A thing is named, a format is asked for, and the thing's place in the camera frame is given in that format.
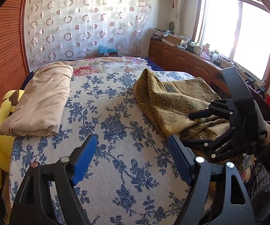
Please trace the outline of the person's right hand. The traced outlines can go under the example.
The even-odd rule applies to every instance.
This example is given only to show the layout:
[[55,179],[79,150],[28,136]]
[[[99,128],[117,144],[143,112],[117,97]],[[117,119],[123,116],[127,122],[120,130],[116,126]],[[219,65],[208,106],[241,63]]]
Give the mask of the person's right hand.
[[255,100],[253,102],[258,116],[259,137],[261,139],[261,144],[263,146],[264,152],[267,153],[269,151],[270,144],[270,122],[264,120],[258,104]]

